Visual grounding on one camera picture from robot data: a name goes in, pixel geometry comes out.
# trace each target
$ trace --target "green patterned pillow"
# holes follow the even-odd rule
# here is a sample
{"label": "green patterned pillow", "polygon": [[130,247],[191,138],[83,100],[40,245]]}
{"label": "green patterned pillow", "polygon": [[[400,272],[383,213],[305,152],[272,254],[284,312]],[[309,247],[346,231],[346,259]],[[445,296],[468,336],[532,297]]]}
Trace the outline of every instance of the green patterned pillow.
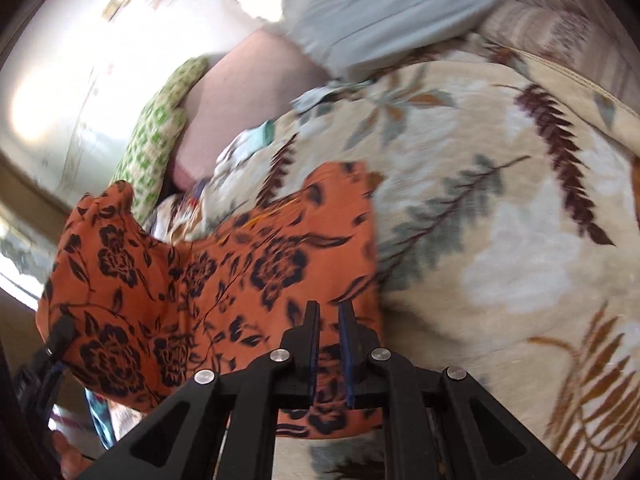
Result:
{"label": "green patterned pillow", "polygon": [[176,69],[142,110],[111,181],[133,186],[131,212],[142,223],[158,200],[164,171],[177,137],[187,122],[178,104],[207,70],[207,58],[193,57]]}

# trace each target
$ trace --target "pink pillow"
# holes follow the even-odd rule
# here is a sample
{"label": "pink pillow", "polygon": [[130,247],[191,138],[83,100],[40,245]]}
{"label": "pink pillow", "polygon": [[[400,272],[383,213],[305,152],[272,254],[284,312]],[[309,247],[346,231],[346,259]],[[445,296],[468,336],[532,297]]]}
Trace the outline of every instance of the pink pillow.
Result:
{"label": "pink pillow", "polygon": [[218,155],[240,132],[279,118],[293,99],[328,81],[328,73],[286,38],[254,32],[187,95],[190,124],[170,168],[175,185],[186,190],[213,175]]}

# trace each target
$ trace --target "metal bolt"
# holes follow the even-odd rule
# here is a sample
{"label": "metal bolt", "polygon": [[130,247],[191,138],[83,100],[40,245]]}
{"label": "metal bolt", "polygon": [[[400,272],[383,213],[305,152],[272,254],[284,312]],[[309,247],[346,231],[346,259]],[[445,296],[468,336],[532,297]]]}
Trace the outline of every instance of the metal bolt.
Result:
{"label": "metal bolt", "polygon": [[449,379],[461,381],[466,377],[466,370],[459,366],[450,366],[447,368],[447,375],[449,376]]}
{"label": "metal bolt", "polygon": [[198,384],[209,384],[216,378],[216,373],[213,370],[200,370],[193,376]]}
{"label": "metal bolt", "polygon": [[276,361],[277,363],[283,363],[284,361],[288,361],[291,357],[289,350],[284,348],[276,348],[273,352],[271,352],[271,360]]}
{"label": "metal bolt", "polygon": [[389,359],[391,359],[391,352],[386,348],[374,348],[371,351],[371,358],[374,361],[389,361]]}

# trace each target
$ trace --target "beige blanket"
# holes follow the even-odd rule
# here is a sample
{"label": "beige blanket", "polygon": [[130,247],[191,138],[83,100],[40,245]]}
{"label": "beige blanket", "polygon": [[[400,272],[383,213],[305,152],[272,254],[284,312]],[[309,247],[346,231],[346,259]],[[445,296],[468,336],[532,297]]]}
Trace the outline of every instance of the beige blanket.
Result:
{"label": "beige blanket", "polygon": [[[327,160],[366,160],[389,346],[467,368],[580,478],[610,479],[640,438],[640,118],[558,65],[479,49],[283,116],[162,237],[205,237]],[[377,445],[281,440],[274,477],[382,478]]]}

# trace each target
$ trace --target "orange floral cloth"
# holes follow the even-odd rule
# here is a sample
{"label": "orange floral cloth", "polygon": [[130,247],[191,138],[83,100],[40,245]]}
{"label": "orange floral cloth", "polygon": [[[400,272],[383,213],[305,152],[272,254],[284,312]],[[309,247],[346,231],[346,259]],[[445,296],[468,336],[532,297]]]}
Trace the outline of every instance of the orange floral cloth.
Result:
{"label": "orange floral cloth", "polygon": [[337,303],[351,299],[360,322],[380,332],[370,192],[363,164],[323,164],[298,193],[225,221],[205,240],[169,246],[136,223],[131,186],[116,182],[70,216],[40,300],[40,333],[74,316],[80,335],[64,356],[73,374],[148,412],[198,370],[228,373],[277,348],[316,300],[316,401],[282,412],[278,434],[368,431],[379,414],[346,409]]}

